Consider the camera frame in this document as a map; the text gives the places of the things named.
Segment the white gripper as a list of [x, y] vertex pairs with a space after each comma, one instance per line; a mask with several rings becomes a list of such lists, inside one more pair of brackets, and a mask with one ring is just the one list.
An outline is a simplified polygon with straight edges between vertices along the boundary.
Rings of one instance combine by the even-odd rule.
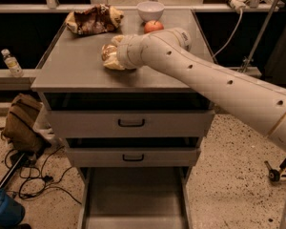
[[104, 61], [103, 66], [110, 70], [124, 71], [138, 69], [144, 66], [141, 53], [143, 41], [147, 38], [146, 34], [137, 35], [116, 35], [112, 38], [112, 43], [117, 47], [116, 57], [109, 57]]

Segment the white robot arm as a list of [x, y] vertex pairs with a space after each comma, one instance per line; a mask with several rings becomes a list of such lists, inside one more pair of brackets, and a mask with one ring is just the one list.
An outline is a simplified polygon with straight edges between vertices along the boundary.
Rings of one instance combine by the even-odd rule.
[[286, 152], [286, 89], [201, 59], [191, 45], [181, 28], [117, 35], [102, 59], [113, 70], [148, 66], [181, 81]]

